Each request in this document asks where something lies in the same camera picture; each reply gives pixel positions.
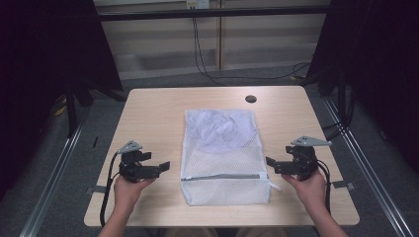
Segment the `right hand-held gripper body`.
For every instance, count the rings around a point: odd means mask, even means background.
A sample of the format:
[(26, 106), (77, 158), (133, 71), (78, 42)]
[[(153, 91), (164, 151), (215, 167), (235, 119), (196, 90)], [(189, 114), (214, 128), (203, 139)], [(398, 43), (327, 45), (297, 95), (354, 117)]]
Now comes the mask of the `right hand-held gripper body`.
[(307, 180), (318, 169), (321, 169), (326, 178), (329, 178), (330, 172), (328, 167), (317, 159), (315, 154), (315, 146), (331, 146), (332, 142), (321, 140), (310, 136), (301, 136), (291, 142), (294, 147), (292, 161), (277, 161), (274, 167), (276, 174), (296, 175)]

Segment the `person's left hand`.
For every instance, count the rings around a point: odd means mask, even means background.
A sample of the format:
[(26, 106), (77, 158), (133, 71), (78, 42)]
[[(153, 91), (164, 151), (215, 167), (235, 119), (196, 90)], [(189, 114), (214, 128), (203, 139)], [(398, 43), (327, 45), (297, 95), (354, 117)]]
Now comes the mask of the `person's left hand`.
[(141, 192), (153, 182), (154, 179), (144, 179), (139, 180), (137, 183), (131, 183), (124, 177), (119, 176), (114, 185), (114, 210), (132, 212), (141, 195)]

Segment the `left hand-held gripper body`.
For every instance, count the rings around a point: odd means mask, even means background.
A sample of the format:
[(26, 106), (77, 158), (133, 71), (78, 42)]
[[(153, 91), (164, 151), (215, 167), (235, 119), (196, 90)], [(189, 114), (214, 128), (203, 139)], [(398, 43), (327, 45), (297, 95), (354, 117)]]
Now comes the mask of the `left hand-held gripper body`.
[(120, 174), (129, 182), (137, 183), (143, 179), (156, 179), (162, 171), (159, 166), (143, 166), (141, 161), (142, 146), (135, 141), (129, 141), (118, 154), (121, 154)]

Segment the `white mesh laundry bag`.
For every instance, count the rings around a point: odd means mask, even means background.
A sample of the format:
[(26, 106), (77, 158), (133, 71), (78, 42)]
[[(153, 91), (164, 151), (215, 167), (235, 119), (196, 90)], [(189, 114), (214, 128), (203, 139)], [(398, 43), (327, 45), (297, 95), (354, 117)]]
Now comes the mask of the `white mesh laundry bag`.
[(262, 142), (224, 153), (207, 153), (183, 141), (180, 185), (187, 204), (246, 205), (270, 201)]

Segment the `white cloth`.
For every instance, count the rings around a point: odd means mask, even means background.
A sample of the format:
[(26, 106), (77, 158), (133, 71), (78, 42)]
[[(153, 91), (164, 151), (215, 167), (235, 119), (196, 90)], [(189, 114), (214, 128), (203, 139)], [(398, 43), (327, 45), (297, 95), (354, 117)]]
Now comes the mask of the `white cloth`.
[(254, 113), (248, 110), (185, 111), (185, 142), (207, 153), (224, 153), (259, 147), (261, 141)]

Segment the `dark curtain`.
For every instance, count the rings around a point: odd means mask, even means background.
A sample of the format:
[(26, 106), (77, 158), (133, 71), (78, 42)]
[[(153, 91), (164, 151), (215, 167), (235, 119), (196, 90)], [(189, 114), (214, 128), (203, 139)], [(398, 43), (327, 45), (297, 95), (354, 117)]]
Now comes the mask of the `dark curtain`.
[(419, 0), (331, 0), (308, 74), (343, 74), (419, 173)]
[(122, 87), (94, 0), (0, 0), (0, 200), (68, 90)]

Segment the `aluminium floor rail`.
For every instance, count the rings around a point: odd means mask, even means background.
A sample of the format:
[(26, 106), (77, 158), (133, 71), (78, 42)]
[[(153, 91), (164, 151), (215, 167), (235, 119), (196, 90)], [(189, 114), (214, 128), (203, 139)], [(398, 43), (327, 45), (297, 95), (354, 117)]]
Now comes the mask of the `aluminium floor rail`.
[(52, 198), (58, 188), (63, 173), (67, 167), (67, 164), (71, 158), (71, 155), (78, 143), (79, 137), (82, 133), (84, 122), (81, 121), (76, 126), (73, 133), (66, 139), (64, 147), (57, 159), (57, 162), (52, 170), (48, 181), (42, 190), (42, 194), (33, 208), (29, 218), (27, 219), (19, 237), (37, 237), (45, 219), (49, 206), (52, 202)]
[(412, 228), (408, 225), (406, 218), (403, 216), (402, 212), (385, 189), (381, 180), (377, 176), (377, 173), (369, 162), (368, 157), (353, 135), (351, 129), (345, 128), (341, 123), (341, 120), (338, 117), (337, 106), (330, 99), (324, 99), (324, 104), (332, 119), (337, 122), (339, 134), (343, 137), (346, 145), (350, 149), (356, 163), (360, 167), (361, 172), (366, 178), (381, 209), (383, 210), (397, 236), (414, 237)]

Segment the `black horizontal bar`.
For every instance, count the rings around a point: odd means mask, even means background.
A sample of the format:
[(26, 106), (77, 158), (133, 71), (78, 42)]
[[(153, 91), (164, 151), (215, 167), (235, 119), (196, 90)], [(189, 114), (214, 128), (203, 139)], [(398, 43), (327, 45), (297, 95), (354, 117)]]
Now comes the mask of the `black horizontal bar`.
[(101, 22), (108, 21), (139, 21), (166, 20), (187, 18), (213, 17), (246, 17), (246, 16), (275, 16), (275, 15), (306, 15), (325, 14), (328, 6), (291, 6), (272, 8), (227, 8), (227, 9), (199, 9), (199, 10), (168, 10), (152, 12), (109, 12), (99, 13)]

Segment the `white wall socket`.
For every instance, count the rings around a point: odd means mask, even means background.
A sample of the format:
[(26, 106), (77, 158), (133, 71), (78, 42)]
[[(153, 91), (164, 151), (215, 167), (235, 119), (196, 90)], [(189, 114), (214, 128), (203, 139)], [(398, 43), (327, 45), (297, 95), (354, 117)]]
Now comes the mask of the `white wall socket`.
[(210, 0), (186, 0), (188, 9), (208, 9)]

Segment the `black metal stand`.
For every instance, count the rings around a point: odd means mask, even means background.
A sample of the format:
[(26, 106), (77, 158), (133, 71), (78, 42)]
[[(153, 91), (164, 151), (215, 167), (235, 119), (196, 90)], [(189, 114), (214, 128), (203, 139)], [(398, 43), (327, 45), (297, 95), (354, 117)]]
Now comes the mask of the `black metal stand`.
[(65, 98), (69, 124), (67, 137), (70, 138), (75, 133), (78, 127), (78, 121), (74, 102), (74, 95), (69, 84), (66, 85)]

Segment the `person's right hand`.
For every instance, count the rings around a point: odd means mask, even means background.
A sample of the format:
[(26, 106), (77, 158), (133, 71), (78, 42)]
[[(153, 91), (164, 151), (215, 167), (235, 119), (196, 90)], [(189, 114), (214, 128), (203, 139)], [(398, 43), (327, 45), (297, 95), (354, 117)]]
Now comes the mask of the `person's right hand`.
[(300, 181), (291, 175), (282, 175), (282, 178), (295, 189), (299, 200), (309, 214), (326, 211), (325, 180), (318, 171), (305, 181)]

